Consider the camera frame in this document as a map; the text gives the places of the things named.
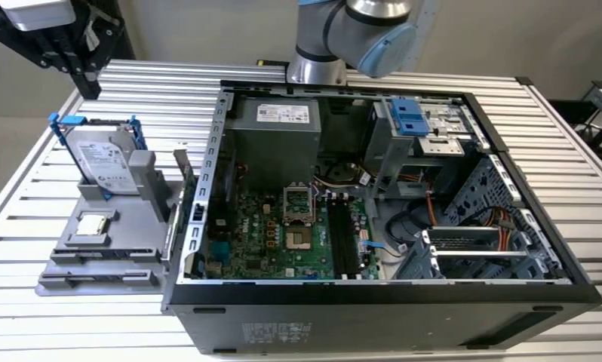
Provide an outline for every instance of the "white label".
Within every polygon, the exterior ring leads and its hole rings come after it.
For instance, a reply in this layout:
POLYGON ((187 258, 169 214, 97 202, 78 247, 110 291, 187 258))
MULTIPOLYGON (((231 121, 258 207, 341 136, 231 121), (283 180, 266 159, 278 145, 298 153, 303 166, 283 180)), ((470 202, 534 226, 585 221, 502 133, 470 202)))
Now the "white label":
POLYGON ((311 323, 243 323, 247 343, 306 343, 313 330, 311 323))
POLYGON ((310 123, 309 106, 262 104, 257 115, 258 122, 310 123))
POLYGON ((364 171, 364 175, 360 178, 360 183, 366 186, 370 181, 372 181, 372 175, 366 171, 364 171))
POLYGON ((109 142, 78 142, 82 158, 98 185, 111 193, 138 192, 121 147, 109 142))

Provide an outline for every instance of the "metal slotted table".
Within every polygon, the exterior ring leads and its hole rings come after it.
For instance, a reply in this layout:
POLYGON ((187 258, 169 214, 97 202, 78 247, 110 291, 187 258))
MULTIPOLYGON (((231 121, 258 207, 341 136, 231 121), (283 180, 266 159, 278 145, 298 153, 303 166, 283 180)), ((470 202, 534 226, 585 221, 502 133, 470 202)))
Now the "metal slotted table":
MULTIPOLYGON (((143 122, 166 177, 179 171, 170 151, 186 143, 203 159, 219 80, 283 82, 281 67, 195 66, 114 61, 101 75, 98 101, 74 93, 62 112, 143 122)), ((602 163, 536 87, 516 78, 397 73, 350 85, 472 92, 534 192, 602 293, 602 163)), ((39 297, 34 287, 79 196, 79 172, 47 131, 0 194, 0 360, 157 360, 199 356, 159 295, 39 297)), ((286 354, 210 356, 241 360, 602 360, 602 306, 508 351, 434 355, 286 354)))

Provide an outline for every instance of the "motherboard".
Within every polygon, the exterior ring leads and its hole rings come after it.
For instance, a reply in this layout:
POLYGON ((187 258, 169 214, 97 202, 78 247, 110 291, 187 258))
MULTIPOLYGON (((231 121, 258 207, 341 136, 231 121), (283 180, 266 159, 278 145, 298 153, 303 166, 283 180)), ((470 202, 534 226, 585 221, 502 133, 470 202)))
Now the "motherboard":
POLYGON ((241 192, 231 211, 231 237, 213 241, 209 275, 378 279, 364 201, 333 196, 319 197, 299 186, 282 193, 241 192))

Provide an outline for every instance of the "gray hard drive holder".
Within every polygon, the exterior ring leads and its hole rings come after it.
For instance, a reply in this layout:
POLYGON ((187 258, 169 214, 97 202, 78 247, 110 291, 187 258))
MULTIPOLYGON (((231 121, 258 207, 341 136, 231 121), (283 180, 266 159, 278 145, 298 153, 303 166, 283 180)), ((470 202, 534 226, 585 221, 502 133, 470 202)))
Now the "gray hard drive holder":
POLYGON ((82 198, 39 277, 40 296, 162 292, 162 253, 183 183, 165 180, 155 160, 151 151, 137 150, 131 155, 138 195, 107 198, 98 185, 81 181, 82 198), (77 235, 89 214, 107 219, 105 228, 98 235, 77 235))

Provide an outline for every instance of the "gray floor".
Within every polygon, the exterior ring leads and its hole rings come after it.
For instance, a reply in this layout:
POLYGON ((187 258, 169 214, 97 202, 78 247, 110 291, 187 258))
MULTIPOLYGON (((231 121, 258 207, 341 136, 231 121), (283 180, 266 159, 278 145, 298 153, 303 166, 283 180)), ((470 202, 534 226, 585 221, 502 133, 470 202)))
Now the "gray floor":
POLYGON ((0 191, 46 127, 45 118, 0 117, 0 191))

